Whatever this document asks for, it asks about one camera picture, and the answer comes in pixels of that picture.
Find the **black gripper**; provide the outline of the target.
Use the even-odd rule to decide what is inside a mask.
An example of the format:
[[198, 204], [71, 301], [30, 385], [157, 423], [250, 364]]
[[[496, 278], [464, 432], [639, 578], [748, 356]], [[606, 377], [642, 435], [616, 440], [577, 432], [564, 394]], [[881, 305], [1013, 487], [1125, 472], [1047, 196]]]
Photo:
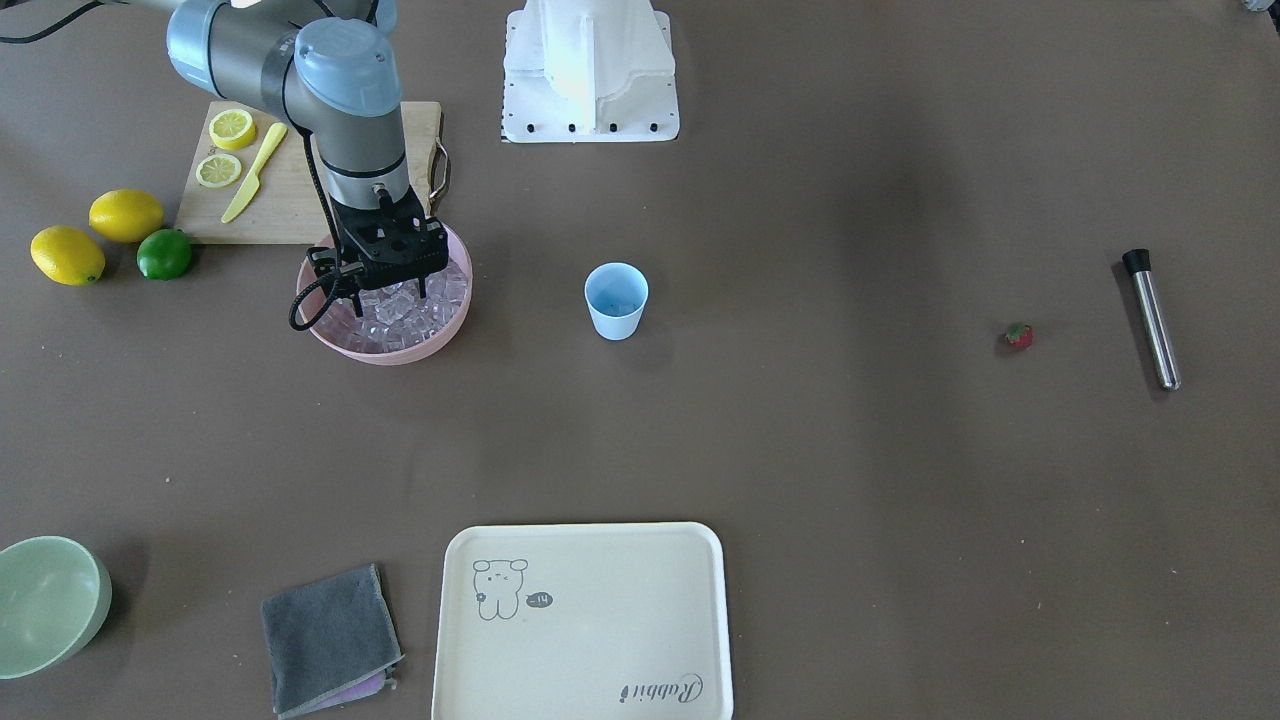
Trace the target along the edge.
[[317, 278], [338, 282], [339, 296], [348, 297], [357, 319], [364, 318], [360, 291], [413, 281], [419, 299], [429, 297], [429, 277], [451, 260], [449, 234], [428, 214], [415, 190], [398, 200], [378, 190], [371, 209], [333, 199], [330, 210], [337, 238], [330, 247], [308, 249], [306, 263]]

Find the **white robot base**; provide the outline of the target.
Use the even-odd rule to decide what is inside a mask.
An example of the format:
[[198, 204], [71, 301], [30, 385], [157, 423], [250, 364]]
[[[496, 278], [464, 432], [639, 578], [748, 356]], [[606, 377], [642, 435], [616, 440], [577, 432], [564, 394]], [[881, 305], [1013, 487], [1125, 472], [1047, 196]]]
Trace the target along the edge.
[[503, 70], [506, 142], [678, 137], [671, 19], [649, 1], [527, 1], [506, 18]]

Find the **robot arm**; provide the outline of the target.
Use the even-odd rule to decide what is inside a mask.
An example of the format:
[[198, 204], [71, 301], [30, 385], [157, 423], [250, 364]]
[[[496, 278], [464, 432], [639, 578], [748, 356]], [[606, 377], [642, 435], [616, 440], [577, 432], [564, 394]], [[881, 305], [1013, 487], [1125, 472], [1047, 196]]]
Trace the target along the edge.
[[265, 111], [303, 141], [332, 246], [307, 252], [300, 299], [348, 302], [402, 284], [420, 297], [448, 265], [448, 234], [410, 178], [393, 1], [150, 1], [180, 77]]

